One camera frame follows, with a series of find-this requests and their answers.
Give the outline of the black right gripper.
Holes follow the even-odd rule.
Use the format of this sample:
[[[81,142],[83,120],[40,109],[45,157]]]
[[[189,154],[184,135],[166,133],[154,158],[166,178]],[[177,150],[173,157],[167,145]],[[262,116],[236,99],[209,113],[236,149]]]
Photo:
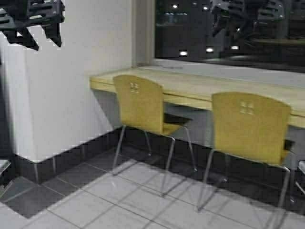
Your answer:
[[[245,38],[260,25],[285,19],[284,4],[280,0],[212,0],[214,16],[212,36],[225,30],[227,36]]]

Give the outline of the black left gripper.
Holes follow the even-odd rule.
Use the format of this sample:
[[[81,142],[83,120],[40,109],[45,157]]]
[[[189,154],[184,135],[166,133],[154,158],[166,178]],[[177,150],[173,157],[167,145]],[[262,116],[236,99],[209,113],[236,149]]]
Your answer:
[[[28,28],[41,26],[46,38],[61,47],[60,24],[65,20],[64,11],[61,0],[2,0],[0,31],[10,44],[38,51],[39,46]]]

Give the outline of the robot base left corner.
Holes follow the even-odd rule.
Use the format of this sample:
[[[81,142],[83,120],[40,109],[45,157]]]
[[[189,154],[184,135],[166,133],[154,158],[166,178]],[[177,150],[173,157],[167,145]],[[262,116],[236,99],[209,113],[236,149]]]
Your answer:
[[[13,183],[10,173],[11,162],[4,158],[0,160],[0,197],[2,197]]]

